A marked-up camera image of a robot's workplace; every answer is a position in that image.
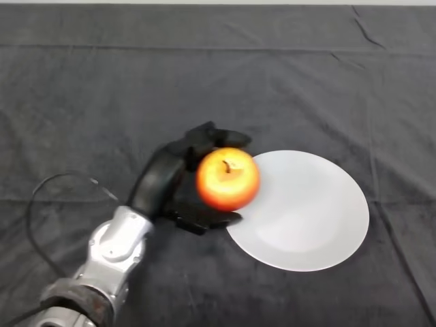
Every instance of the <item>apple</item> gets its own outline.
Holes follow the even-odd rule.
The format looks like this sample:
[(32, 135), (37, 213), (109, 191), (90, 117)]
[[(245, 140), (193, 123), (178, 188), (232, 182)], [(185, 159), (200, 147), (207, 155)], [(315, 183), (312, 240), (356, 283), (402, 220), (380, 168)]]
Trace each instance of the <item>apple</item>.
[(209, 153), (198, 166), (197, 191), (209, 206), (235, 211), (248, 204), (258, 192), (260, 173), (252, 156), (236, 148)]

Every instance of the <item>wire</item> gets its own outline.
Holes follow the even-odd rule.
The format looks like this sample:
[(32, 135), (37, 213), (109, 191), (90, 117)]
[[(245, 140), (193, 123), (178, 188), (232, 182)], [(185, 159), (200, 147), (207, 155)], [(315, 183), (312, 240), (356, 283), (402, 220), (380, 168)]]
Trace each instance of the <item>wire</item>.
[[(48, 255), (44, 252), (44, 250), (37, 244), (35, 237), (33, 236), (32, 229), (31, 229), (31, 218), (32, 218), (31, 211), (32, 211), (33, 203), (35, 202), (36, 195), (44, 187), (44, 185), (47, 184), (48, 182), (56, 179), (56, 178), (64, 177), (64, 176), (75, 176), (75, 177), (83, 178), (84, 180), (86, 180), (94, 185), (97, 185), (105, 194), (107, 194), (109, 196), (109, 198), (112, 198), (113, 200), (115, 200), (117, 202), (119, 201), (118, 198), (111, 191), (109, 191), (104, 186), (100, 185), (100, 183), (96, 179), (94, 179), (86, 174), (83, 174), (81, 172), (69, 171), (69, 172), (64, 172), (62, 174), (55, 174), (55, 175), (52, 175), (52, 176), (45, 178), (35, 187), (35, 189), (32, 191), (32, 196), (31, 196), (30, 200), (27, 202), (25, 213), (24, 213), (26, 235), (27, 235), (27, 238), (29, 239), (29, 242), (31, 243), (32, 247), (35, 249), (35, 252), (38, 253), (38, 255), (51, 267), (51, 269), (56, 273), (56, 275), (58, 277), (66, 277), (67, 274), (63, 271), (63, 269), (61, 267), (59, 267), (55, 262), (53, 262), (48, 257)], [(14, 319), (6, 322), (5, 324), (1, 325), (1, 327), (13, 327), (13, 326), (19, 324), (20, 322), (22, 322), (23, 320), (26, 320), (26, 319), (30, 318), (31, 316), (36, 315), (37, 313), (48, 309), (49, 307), (50, 307), (50, 305), (47, 305), (47, 306), (40, 305), (36, 308), (28, 310), (27, 312), (19, 315), (18, 317), (15, 317)]]
[(35, 189), (32, 191), (32, 196), (31, 196), (29, 202), (27, 202), (25, 213), (24, 213), (27, 238), (29, 239), (29, 242), (31, 243), (35, 252), (50, 266), (50, 268), (56, 273), (56, 275), (58, 277), (66, 277), (67, 274), (63, 271), (63, 269), (61, 267), (59, 267), (56, 263), (54, 263), (48, 257), (48, 255), (42, 250), (42, 248), (37, 244), (35, 237), (33, 236), (32, 229), (31, 229), (31, 217), (32, 217), (31, 211), (32, 211), (33, 203), (35, 202), (35, 197), (38, 194), (38, 192), (42, 189), (42, 187), (44, 187), (44, 185), (46, 183), (48, 183), (56, 178), (64, 177), (64, 176), (80, 177), (80, 178), (82, 178), (82, 179), (84, 179), (84, 180), (86, 180), (94, 185), (97, 185), (105, 194), (107, 194), (109, 196), (109, 198), (112, 198), (113, 200), (115, 200), (117, 202), (119, 201), (118, 198), (112, 192), (110, 192), (104, 186), (100, 185), (96, 179), (94, 179), (86, 174), (83, 174), (81, 172), (68, 171), (68, 172), (64, 172), (62, 174), (55, 174), (55, 175), (52, 175), (52, 176), (45, 178), (43, 181), (41, 181), (35, 187)]

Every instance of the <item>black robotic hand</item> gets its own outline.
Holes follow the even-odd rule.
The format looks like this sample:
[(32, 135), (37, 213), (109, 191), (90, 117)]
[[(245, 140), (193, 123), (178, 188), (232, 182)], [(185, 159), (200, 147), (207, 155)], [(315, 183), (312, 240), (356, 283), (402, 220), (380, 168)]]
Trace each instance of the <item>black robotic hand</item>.
[(249, 136), (237, 131), (217, 129), (212, 122), (188, 131), (180, 140), (157, 150), (137, 180), (127, 205), (149, 219), (173, 219), (180, 228), (203, 234), (207, 229), (224, 227), (241, 219), (238, 213), (202, 208), (174, 199), (184, 173), (195, 172), (201, 160), (216, 147), (247, 146)]

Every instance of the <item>dark gray fabric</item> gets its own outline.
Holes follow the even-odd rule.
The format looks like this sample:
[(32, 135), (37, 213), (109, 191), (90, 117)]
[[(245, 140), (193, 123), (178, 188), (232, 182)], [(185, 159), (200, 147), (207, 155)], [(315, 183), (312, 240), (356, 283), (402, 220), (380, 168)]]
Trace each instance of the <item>dark gray fabric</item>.
[[(252, 135), (253, 154), (340, 165), (367, 197), (368, 235), (344, 263), (297, 273), (256, 262), (226, 231), (162, 221), (118, 326), (430, 326), (389, 232), (436, 314), (435, 15), (0, 5), (0, 316), (55, 279), (20, 220), (39, 180), (73, 168), (125, 198), (156, 146), (213, 120)], [(35, 234), (73, 273), (114, 207), (65, 178), (40, 196)]]

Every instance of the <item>robotic arm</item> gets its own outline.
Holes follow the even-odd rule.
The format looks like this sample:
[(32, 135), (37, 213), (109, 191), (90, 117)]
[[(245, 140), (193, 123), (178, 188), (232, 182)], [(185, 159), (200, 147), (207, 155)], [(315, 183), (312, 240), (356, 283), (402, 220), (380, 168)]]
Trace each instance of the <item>robotic arm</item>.
[(251, 139), (237, 131), (217, 129), (211, 122), (160, 148), (137, 180), (127, 203), (112, 220), (91, 235), (86, 262), (72, 278), (58, 279), (42, 294), (48, 309), (32, 327), (111, 327), (129, 291), (127, 278), (144, 256), (153, 222), (166, 217), (180, 228), (203, 234), (240, 219), (174, 199), (186, 171), (195, 172), (215, 147), (242, 147)]

